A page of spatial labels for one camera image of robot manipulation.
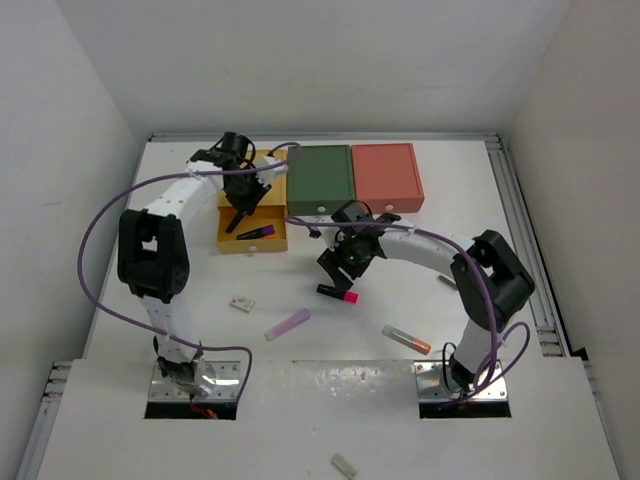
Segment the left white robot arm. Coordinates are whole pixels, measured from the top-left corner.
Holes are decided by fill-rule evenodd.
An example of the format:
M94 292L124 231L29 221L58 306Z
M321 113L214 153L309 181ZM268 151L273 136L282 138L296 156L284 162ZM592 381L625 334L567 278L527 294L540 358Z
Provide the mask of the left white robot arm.
M271 153L248 157L252 145L244 135L224 133L213 147L196 151L156 200L125 210L119 219L118 278L149 315L160 373L193 398L206 397L215 382L182 295L190 275L185 231L219 193L238 220L252 215L273 181L286 173L286 162Z

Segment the red drawer box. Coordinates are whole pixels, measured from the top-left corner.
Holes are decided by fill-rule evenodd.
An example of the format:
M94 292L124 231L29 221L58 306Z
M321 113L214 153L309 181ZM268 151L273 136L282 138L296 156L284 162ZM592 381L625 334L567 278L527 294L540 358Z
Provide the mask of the red drawer box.
M374 214L417 213L425 195L411 143L351 147L356 199Z

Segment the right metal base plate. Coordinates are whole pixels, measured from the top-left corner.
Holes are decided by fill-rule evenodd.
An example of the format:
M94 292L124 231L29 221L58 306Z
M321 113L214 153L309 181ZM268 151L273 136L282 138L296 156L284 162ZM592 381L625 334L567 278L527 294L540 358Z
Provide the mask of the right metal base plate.
M462 389L452 380L445 383L443 364L441 361L415 361L414 373L416 378L417 397L420 403L439 404L463 397ZM491 384L476 394L468 394L471 402L498 403L508 401L508 391L503 378L497 379L502 373L502 366L497 364Z

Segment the lilac glue stick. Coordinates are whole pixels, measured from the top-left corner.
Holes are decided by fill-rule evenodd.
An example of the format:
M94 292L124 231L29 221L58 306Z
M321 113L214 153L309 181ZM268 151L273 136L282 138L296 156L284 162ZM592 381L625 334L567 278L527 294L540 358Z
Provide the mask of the lilac glue stick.
M288 331L296 328L311 318L311 313L308 309L302 309L295 314L291 315L287 319L273 326L271 329L264 333L264 338L267 341L275 340L284 335Z

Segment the pink highlighter marker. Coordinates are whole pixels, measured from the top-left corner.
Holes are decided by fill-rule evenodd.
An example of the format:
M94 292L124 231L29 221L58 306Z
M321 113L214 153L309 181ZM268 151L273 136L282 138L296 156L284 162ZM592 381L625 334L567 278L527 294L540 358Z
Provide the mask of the pink highlighter marker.
M316 292L336 300L355 305L359 300L359 294L350 290L341 290L329 285L319 284Z

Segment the yellow drawer box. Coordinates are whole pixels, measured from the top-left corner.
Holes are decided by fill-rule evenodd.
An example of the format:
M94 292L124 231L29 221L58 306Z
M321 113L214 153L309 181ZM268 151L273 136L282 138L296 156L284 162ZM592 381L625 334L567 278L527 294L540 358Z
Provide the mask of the yellow drawer box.
M230 234L225 228L236 213L227 201L225 194L218 195L219 222L216 238L216 248L222 255L252 254L252 253L280 253L288 250L287 227L287 177L283 176L272 182L272 188L260 201L255 212L245 217L238 227ZM275 235L279 240L254 239L239 241L236 236L240 233L273 224Z

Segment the orange capped glue stick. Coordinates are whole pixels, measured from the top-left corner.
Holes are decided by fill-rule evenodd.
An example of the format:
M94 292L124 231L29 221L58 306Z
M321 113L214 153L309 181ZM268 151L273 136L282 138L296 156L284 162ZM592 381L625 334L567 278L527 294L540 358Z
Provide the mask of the orange capped glue stick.
M411 349L411 350L413 350L413 351L415 351L415 352L417 352L417 353L419 353L421 355L428 355L431 352L431 345L429 343L427 343L427 342L425 342L425 341L423 341L423 340L421 340L421 339L419 339L419 338L417 338L415 336L412 336L412 335L410 335L410 334L408 334L406 332L403 332L403 331L399 330L398 328L393 327L391 325L385 325L382 328L381 333L385 337L387 337L387 338L389 338L389 339L391 339L391 340L393 340L393 341L395 341L395 342L397 342L397 343L399 343L399 344L401 344L401 345L403 345L403 346L405 346L405 347L407 347L407 348L409 348L409 349Z

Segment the metal base plate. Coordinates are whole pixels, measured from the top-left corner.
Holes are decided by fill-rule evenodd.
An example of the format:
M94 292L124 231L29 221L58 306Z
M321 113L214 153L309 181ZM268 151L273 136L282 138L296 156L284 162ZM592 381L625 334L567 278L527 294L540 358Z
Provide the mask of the metal base plate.
M191 374L164 375L159 366L152 372L147 399L154 403L224 402L237 399L241 384L239 361L200 360Z
M415 361L414 373L416 378L417 397L420 403L439 404L463 397L462 389L452 380L445 383L443 364L441 361ZM471 402L498 403L508 401L508 391L503 378L497 379L502 373L502 366L497 364L491 384L476 394L468 394Z

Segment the purple highlighter marker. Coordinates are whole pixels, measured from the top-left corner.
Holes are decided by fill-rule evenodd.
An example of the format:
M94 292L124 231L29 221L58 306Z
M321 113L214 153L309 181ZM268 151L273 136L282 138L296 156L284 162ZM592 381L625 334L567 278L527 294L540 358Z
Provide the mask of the purple highlighter marker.
M275 233L274 225L269 224L269 225L261 226L261 227L240 233L236 236L236 239L239 241L261 239L261 238L266 238L270 235L273 235L274 233Z

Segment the green drawer box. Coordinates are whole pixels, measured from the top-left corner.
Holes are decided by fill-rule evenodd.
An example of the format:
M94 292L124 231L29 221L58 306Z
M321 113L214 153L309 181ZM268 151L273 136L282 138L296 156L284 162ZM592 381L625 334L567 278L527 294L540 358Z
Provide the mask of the green drawer box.
M355 199L349 145L291 146L287 160L289 215L332 215Z

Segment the small white eraser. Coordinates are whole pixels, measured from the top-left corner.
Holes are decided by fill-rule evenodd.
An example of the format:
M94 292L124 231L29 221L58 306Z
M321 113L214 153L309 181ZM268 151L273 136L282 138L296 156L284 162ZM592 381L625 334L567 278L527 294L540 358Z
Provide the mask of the small white eraser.
M331 464L346 478L354 480L357 476L357 469L341 454L335 453L331 457Z

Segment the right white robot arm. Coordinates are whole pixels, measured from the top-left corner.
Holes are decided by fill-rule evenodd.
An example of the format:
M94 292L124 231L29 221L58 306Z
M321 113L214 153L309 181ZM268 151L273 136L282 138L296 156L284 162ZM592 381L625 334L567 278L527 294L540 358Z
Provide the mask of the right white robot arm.
M535 283L497 231L457 240L429 233L394 213L377 217L349 201L310 229L326 250L317 263L333 288L345 293L376 258L425 267L455 284L468 316L462 338L449 359L449 375L464 392L488 382L480 375L495 370L501 336L511 318L528 302Z

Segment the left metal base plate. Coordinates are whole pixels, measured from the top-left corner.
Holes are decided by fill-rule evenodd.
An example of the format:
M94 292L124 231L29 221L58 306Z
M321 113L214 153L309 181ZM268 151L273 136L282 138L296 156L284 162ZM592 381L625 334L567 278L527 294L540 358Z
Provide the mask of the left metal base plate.
M159 366L152 372L147 399L154 403L224 402L237 399L241 384L239 361L200 360L191 374L164 375Z

